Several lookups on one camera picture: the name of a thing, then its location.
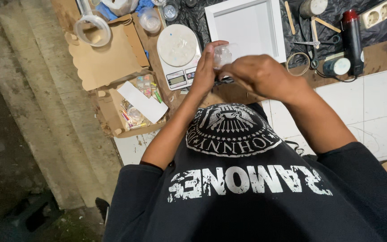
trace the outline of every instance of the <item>person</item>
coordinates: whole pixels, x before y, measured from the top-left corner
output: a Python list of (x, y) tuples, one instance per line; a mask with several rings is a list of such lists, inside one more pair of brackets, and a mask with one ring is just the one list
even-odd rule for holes
[(198, 108), (221, 44), (206, 46), (189, 93), (141, 163), (121, 169), (103, 240), (387, 241), (386, 171), (304, 78), (267, 55), (222, 67), (281, 101), (317, 160), (280, 139), (258, 104)]

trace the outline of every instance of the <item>wooden table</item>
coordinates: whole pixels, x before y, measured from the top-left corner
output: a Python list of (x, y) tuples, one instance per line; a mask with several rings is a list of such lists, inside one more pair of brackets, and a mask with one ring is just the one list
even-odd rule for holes
[[(51, 0), (55, 9), (56, 16), (61, 24), (62, 30), (65, 32), (73, 31), (73, 25), (80, 17), (77, 6), (74, 1), (66, 0)], [(145, 50), (149, 52), (150, 68), (156, 73), (158, 83), (162, 91), (162, 98), (166, 105), (169, 107), (169, 116), (171, 116), (183, 101), (185, 95), (180, 93), (180, 90), (170, 91), (166, 84), (165, 76), (162, 70), (161, 63), (159, 61), (156, 43), (159, 34), (153, 34), (143, 30), (142, 26), (138, 22), (136, 13), (133, 13), (133, 21), (137, 30), (140, 41), (143, 44)], [(373, 74), (380, 71), (387, 70), (387, 41), (364, 48), (364, 74)], [(298, 66), (291, 69), (293, 73), (299, 73), (304, 69), (304, 66)], [(312, 88), (329, 85), (338, 82), (334, 79), (324, 79), (315, 74), (313, 70), (308, 70), (303, 77), (306, 78), (309, 85)], [(348, 80), (352, 77), (348, 77), (347, 74), (339, 76), (340, 79)], [(243, 104), (249, 104), (264, 100), (255, 94), (249, 93), (243, 87), (232, 83), (215, 86), (212, 92), (207, 96), (202, 106), (209, 106), (215, 103), (222, 102), (238, 102)]]

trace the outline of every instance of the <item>concrete floor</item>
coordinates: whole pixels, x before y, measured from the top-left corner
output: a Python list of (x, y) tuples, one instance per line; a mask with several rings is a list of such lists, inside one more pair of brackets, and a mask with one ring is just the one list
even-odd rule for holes
[[(0, 220), (29, 193), (47, 189), (46, 180), (0, 93)], [(100, 241), (104, 233), (102, 223), (95, 207), (65, 211), (35, 241)]]

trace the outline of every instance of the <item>shirt sleeve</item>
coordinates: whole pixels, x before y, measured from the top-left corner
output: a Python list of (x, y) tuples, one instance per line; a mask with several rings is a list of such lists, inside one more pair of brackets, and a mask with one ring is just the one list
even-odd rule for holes
[(352, 142), (318, 155), (317, 161), (331, 170), (331, 177), (338, 177), (334, 180), (346, 199), (387, 240), (387, 172), (376, 157), (363, 144)]
[(105, 225), (103, 241), (121, 241), (145, 211), (163, 171), (149, 165), (121, 168)]

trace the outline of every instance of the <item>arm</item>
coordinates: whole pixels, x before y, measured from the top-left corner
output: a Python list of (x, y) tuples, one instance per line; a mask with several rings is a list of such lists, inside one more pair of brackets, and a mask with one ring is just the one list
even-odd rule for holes
[(292, 76), (268, 55), (245, 56), (223, 66), (222, 70), (248, 90), (281, 101), (316, 153), (357, 141), (304, 78)]
[(142, 161), (154, 164), (163, 170), (174, 158), (181, 139), (186, 134), (190, 122), (209, 91), (215, 79), (213, 71), (214, 47), (228, 44), (226, 41), (214, 41), (207, 44), (198, 65), (191, 90), (171, 119), (159, 131), (143, 154)]

